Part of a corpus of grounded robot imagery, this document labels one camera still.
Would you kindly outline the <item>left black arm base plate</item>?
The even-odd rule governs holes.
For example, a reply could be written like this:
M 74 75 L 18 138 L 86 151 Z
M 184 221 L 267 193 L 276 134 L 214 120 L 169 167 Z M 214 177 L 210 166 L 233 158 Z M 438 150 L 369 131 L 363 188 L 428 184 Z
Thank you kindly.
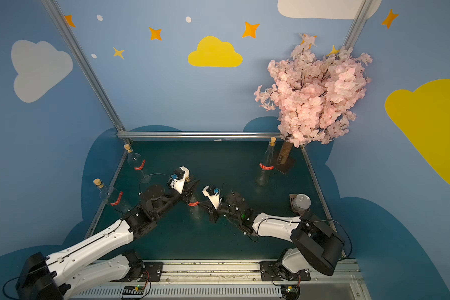
M 136 262 L 131 265 L 130 270 L 121 279 L 115 279 L 113 282 L 158 282 L 161 279 L 163 271 L 163 262 Z

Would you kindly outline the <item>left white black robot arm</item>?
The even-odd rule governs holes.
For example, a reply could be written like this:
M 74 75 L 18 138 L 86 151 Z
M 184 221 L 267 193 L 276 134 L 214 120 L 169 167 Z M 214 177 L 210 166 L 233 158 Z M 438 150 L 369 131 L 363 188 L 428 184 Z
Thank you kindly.
M 188 171 L 176 170 L 166 187 L 149 187 L 136 207 L 106 229 L 62 251 L 28 257 L 15 277 L 16 299 L 68 300 L 109 281 L 139 280 L 145 271 L 143 260 L 134 251 L 101 263 L 97 260 L 154 230 L 176 204 L 191 199 L 198 183 L 190 179 Z

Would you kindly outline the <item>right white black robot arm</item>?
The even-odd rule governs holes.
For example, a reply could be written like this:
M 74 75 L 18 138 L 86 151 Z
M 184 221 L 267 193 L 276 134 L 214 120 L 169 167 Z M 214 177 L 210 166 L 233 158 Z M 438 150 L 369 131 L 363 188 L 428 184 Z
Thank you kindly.
M 308 269 L 325 276 L 334 275 L 345 240 L 328 221 L 320 220 L 310 211 L 296 217 L 257 213 L 240 194 L 232 192 L 223 198 L 215 186 L 206 186 L 202 193 L 207 200 L 199 206 L 209 213 L 212 222 L 223 216 L 245 236 L 277 238 L 294 245 L 275 264 L 282 278 Z

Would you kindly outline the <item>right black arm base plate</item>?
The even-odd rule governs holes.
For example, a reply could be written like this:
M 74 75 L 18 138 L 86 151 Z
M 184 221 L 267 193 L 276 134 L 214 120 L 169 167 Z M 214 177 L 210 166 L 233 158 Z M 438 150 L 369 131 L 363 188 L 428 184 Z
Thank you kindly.
M 310 281 L 310 268 L 310 264 L 303 259 L 259 263 L 262 281 Z

